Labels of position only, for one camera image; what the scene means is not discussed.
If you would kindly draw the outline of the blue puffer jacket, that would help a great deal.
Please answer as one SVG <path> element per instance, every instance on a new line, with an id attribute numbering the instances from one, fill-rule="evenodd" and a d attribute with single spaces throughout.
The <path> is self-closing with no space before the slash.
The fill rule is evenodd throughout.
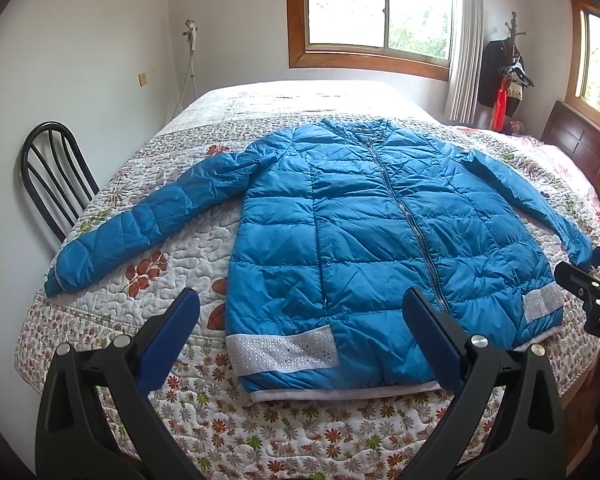
<path id="1" fill-rule="evenodd" d="M 257 402 L 434 382 L 403 319 L 412 287 L 506 350 L 556 332 L 564 297 L 524 218 L 555 233 L 575 266 L 592 258 L 588 237 L 509 166 L 385 119 L 324 119 L 197 162 L 79 236 L 46 294 L 98 282 L 236 196 L 226 348 Z"/>

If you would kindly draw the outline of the coat rack with clothes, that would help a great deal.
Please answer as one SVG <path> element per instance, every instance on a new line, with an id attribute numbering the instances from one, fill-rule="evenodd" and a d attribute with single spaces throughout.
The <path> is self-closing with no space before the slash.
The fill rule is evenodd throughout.
<path id="1" fill-rule="evenodd" d="M 478 103 L 491 111 L 489 128 L 497 132 L 505 129 L 505 119 L 515 113 L 524 89 L 534 87 L 517 47 L 517 38 L 527 33 L 518 29 L 516 11 L 505 27 L 505 39 L 490 40 L 483 48 L 478 87 Z"/>

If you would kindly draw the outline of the dark wooden headboard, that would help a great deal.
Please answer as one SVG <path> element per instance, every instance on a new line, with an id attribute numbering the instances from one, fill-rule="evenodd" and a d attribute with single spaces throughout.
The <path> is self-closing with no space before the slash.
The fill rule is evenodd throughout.
<path id="1" fill-rule="evenodd" d="M 562 101 L 556 101 L 541 141 L 560 148 L 593 185 L 600 200 L 600 129 Z"/>

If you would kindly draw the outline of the floral quilted bedspread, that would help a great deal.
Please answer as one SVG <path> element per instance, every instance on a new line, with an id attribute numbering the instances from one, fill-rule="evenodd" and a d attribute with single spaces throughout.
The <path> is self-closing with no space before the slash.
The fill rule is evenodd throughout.
<path id="1" fill-rule="evenodd" d="M 600 134 L 577 138 L 600 155 Z M 600 358 L 555 266 L 600 246 L 600 168 L 564 140 L 446 126 L 371 84 L 214 90 L 144 144 L 53 258 L 17 341 L 136 335 L 186 288 L 198 320 L 149 396 L 210 479 L 395 479 L 448 410 L 402 316 L 418 287 L 469 333 L 539 344 L 565 402 Z"/>

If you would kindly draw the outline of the grey white curtain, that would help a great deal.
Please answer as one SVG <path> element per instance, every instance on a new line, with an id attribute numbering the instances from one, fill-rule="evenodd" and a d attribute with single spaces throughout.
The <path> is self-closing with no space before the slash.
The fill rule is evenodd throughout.
<path id="1" fill-rule="evenodd" d="M 452 0 L 449 87 L 444 114 L 450 122 L 471 124 L 475 117 L 483 48 L 483 0 Z"/>

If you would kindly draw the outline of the black metal chair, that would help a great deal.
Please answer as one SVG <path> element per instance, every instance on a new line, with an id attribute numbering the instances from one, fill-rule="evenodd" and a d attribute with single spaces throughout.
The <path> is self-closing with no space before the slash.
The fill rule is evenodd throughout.
<path id="1" fill-rule="evenodd" d="M 41 122 L 19 153 L 20 178 L 33 206 L 62 243 L 99 186 L 72 131 L 61 122 Z"/>

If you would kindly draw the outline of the wooden framed window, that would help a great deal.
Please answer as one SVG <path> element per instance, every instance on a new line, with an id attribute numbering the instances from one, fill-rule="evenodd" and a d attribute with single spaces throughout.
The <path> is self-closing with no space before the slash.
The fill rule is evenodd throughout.
<path id="1" fill-rule="evenodd" d="M 288 63 L 446 81 L 461 2 L 286 0 Z"/>

